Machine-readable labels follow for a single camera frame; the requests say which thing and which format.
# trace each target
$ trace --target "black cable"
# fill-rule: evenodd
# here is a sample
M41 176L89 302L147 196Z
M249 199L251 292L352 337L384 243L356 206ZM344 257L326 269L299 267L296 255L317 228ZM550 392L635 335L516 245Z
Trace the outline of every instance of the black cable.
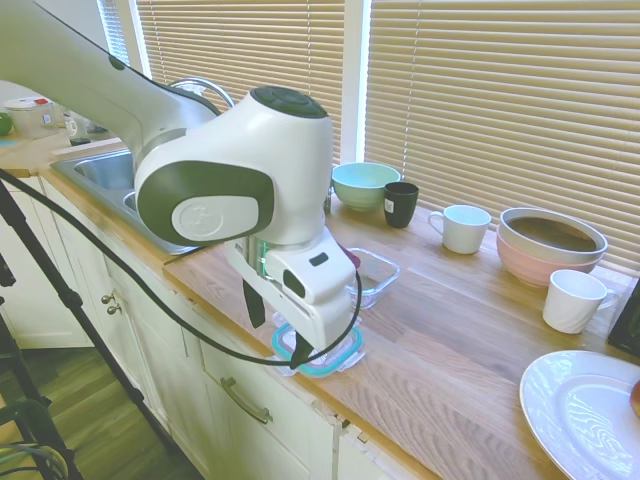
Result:
M5 470L4 472L0 472L0 477L6 477L7 475L11 475L12 473L18 472L39 472L37 467L17 467L12 468L10 470Z
M162 301L162 299L160 299L160 297L158 297L155 294L155 292L144 282L144 280L140 277L140 275L136 273L135 270L133 270L129 265L127 265L118 255L116 255L109 247L107 247L102 242L102 240L96 237L93 234L93 232L91 232L91 230L85 227L78 219L76 219L73 215L67 212L64 208L62 208L56 202L54 202L50 198L47 198L37 190L31 188L26 183L21 182L20 180L15 178L13 175L11 175L9 172L1 168L0 168L0 178L5 182L18 188L19 190L23 191L24 193L29 195L31 198L41 203L42 205L44 205L54 213L58 214L64 220L66 220L72 227L74 227L82 235L84 235L84 237L86 237L87 240L89 240L109 260L111 260L118 267L120 267L122 271L124 271L127 275L129 275L129 277L131 277L131 279L140 287L140 289L142 289L142 291L153 301L153 303L155 303L160 308L160 310L162 310L169 318L171 318L171 320L176 322L178 325L180 325L182 328L184 328L186 331L191 333L196 338L202 340L207 345L217 350L220 350L223 353L226 353L227 355L237 358L238 360L244 360L246 362L257 363L259 365L267 365L272 367L291 367L291 361L267 360L264 358L252 357L250 355L245 355L243 353L236 352L235 350L231 350L230 348L206 336L200 330L192 327L187 322L185 322L182 318L180 318L178 314L176 314L173 310L171 310L171 308L169 308ZM344 340L347 337L349 332L351 332L351 329L353 328L353 326L356 323L356 320L358 319L358 314L360 313L360 300L362 299L362 281L360 280L360 275L358 274L357 270L356 270L356 283L358 284L358 297L356 300L355 309L353 311L353 317L351 318L351 322L349 322L349 326L346 328L344 332L342 332L342 334L331 345L329 345L327 348L325 348L321 352L318 352L315 355L308 357L300 365L304 365L306 363L312 362L313 360L316 360L322 357L323 355L326 355L335 347L337 347L340 344L340 342L342 342L342 340Z
M56 478L56 480L59 480L65 477L64 472L61 469L66 467L66 465L59 465L58 459L54 457L52 454L50 454L49 452L40 450L39 448L27 447L26 445L22 445L19 443L3 444L3 445L0 445L0 448L12 448L21 452L29 453L32 456L35 455L35 456L41 457L47 462L47 467L49 468L50 473Z

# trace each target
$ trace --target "green apple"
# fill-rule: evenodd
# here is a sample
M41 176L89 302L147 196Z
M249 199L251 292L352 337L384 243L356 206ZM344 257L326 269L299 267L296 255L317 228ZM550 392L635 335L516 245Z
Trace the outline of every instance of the green apple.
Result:
M8 113L0 112L0 137L9 135L13 122Z

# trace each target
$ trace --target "window frame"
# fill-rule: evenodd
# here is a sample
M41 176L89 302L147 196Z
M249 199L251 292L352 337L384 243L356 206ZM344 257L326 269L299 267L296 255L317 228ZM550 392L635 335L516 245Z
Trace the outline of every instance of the window frame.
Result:
M131 67L151 78L136 0L115 0ZM340 163L364 161L364 122L372 0L346 0Z

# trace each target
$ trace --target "tripod leg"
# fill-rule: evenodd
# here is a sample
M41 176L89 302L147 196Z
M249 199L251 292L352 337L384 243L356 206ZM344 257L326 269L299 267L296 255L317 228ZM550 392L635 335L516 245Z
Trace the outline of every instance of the tripod leg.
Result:
M0 297L0 305L2 305L2 303L3 299ZM0 353L8 357L11 369L18 380L18 384L20 385L24 396L48 407L51 401L40 395L38 388L33 383L31 375L29 375L27 365L22 357L22 351L18 348L18 344L11 335L2 315L0 315Z
M120 382L131 401L136 405L136 407L138 407L140 413L142 413L165 447L170 450L176 449L177 447L173 439L164 430L153 413L151 413L149 407L145 405L142 392L133 386L114 356L111 354L109 347L104 343L104 340L102 340L102 337L100 337L100 334L93 326L93 323L91 323L89 317L87 317L87 314L82 309L82 299L80 298L80 295L69 288L69 285L67 285L67 282L64 280L55 264L40 244L40 241L27 224L26 218L20 210L20 207L18 207L2 182L0 182L0 215L2 215L5 222L15 230L24 246L40 267L40 270L42 270L42 273L44 273L58 293L58 296L64 306L71 311L89 339L93 342L96 350L98 350L104 361L111 369L113 375Z

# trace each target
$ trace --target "drawer handle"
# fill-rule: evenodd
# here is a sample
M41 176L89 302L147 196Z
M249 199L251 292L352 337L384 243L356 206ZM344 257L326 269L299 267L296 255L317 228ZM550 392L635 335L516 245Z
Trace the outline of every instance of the drawer handle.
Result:
M249 415L251 415L253 418L255 418L257 421L259 421L263 425L266 425L267 423L269 423L269 420L273 422L273 418L269 414L269 409L267 407L260 410L251 408L249 405L247 405L247 402L242 400L238 396L238 394L233 391L233 386L235 384L236 384L236 379L233 377L220 379L220 385L222 385L222 388L224 389L224 391L227 392L227 395L231 397L231 400L233 400L236 405L238 405L241 409L243 409L245 412L247 412Z

